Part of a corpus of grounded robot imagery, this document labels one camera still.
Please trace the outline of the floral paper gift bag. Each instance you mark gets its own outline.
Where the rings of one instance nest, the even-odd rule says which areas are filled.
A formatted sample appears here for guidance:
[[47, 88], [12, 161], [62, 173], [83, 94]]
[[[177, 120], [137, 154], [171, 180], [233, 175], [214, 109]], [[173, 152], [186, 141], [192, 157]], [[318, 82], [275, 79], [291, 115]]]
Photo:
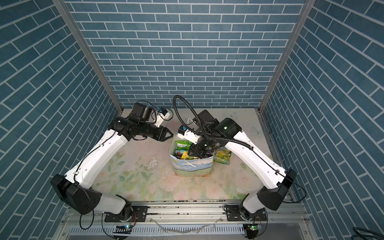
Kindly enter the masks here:
[[173, 156], [175, 141], [182, 140], [174, 137], [170, 147], [170, 158], [176, 175], [181, 177], [207, 177], [211, 174], [213, 166], [213, 156], [205, 159], [181, 160]]

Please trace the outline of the green Fox's Spring Tea candy bag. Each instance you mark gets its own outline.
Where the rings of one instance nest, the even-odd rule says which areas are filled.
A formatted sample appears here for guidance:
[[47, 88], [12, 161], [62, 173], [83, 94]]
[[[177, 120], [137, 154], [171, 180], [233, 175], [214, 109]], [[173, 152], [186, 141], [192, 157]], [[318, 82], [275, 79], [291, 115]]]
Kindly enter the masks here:
[[229, 165], [231, 156], [232, 156], [232, 152], [227, 148], [222, 147], [214, 151], [213, 160], [214, 162], [217, 162], [220, 164]]

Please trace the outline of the yellow-green snack packet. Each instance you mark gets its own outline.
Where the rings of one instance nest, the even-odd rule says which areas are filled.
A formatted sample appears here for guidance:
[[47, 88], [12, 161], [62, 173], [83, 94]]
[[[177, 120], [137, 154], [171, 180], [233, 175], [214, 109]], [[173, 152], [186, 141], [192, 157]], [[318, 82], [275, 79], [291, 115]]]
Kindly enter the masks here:
[[173, 156], [177, 159], [181, 159], [181, 160], [193, 160], [193, 159], [197, 159], [197, 157], [191, 157], [189, 156], [188, 154], [188, 151], [186, 150], [174, 150], [173, 152]]

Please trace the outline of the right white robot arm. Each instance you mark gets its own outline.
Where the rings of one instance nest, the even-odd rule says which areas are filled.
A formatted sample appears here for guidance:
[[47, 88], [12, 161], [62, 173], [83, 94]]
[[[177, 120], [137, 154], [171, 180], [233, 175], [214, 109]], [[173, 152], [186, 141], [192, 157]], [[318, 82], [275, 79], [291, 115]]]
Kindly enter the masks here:
[[263, 184], [255, 193], [248, 194], [244, 198], [240, 210], [249, 215], [264, 208], [276, 211], [293, 185], [296, 172], [292, 169], [285, 170], [272, 161], [230, 118], [219, 122], [204, 110], [196, 115], [193, 121], [198, 127], [196, 130], [186, 124], [178, 129], [179, 137], [192, 142], [190, 156], [203, 157], [207, 151], [216, 147], [225, 147], [237, 155]]

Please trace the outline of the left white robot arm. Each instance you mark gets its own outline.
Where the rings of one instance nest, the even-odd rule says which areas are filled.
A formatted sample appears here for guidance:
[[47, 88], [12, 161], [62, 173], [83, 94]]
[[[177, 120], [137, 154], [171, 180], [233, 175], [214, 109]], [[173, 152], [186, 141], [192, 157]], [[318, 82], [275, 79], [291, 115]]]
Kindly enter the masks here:
[[51, 185], [61, 201], [81, 215], [102, 212], [116, 215], [121, 222], [132, 216], [132, 204], [121, 196], [102, 194], [92, 189], [98, 173], [130, 140], [151, 138], [164, 142], [173, 137], [162, 126], [173, 118], [173, 111], [156, 108], [147, 101], [135, 103], [127, 117], [115, 118], [96, 145], [64, 175], [56, 174]]

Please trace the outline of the green snack packet in bag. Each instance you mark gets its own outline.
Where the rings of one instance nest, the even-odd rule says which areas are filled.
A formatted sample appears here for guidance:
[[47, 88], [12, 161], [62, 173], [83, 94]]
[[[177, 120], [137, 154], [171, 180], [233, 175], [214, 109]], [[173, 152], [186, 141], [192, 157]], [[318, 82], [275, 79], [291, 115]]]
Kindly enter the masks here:
[[175, 141], [175, 147], [177, 150], [186, 150], [188, 151], [190, 149], [190, 146], [192, 145], [192, 142], [187, 140], [177, 140]]

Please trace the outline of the floral table mat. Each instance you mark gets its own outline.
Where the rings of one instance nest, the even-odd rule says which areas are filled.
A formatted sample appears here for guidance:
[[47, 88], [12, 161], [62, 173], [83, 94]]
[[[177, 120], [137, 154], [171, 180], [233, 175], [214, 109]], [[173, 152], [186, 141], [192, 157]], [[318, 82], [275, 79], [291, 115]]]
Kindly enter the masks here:
[[262, 187], [258, 176], [237, 156], [213, 163], [205, 176], [179, 176], [170, 157], [172, 140], [129, 141], [103, 167], [93, 189], [130, 201], [241, 200]]

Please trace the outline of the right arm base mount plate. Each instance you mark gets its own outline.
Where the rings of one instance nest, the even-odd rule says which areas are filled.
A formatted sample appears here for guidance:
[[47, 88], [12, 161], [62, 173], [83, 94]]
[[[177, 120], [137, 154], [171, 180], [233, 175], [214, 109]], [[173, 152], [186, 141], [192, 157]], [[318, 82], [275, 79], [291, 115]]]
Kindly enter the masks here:
[[223, 210], [229, 222], [266, 222], [268, 219], [265, 209], [260, 209], [252, 214], [239, 205], [224, 205]]

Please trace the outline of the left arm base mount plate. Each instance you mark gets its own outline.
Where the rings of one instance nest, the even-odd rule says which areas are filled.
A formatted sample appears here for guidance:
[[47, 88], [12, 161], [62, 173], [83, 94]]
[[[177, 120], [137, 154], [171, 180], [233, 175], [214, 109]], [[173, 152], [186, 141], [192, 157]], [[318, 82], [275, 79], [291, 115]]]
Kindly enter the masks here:
[[147, 213], [147, 206], [130, 206], [119, 214], [106, 213], [104, 221], [106, 223], [141, 223], [145, 222]]

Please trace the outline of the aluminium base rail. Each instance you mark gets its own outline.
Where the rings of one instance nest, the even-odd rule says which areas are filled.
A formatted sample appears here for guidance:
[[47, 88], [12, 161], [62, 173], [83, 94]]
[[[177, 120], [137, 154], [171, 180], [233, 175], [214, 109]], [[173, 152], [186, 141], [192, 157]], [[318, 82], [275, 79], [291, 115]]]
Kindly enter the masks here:
[[314, 240], [315, 230], [302, 204], [259, 210], [248, 220], [239, 201], [136, 202], [131, 220], [111, 214], [81, 216], [69, 210], [56, 240]]

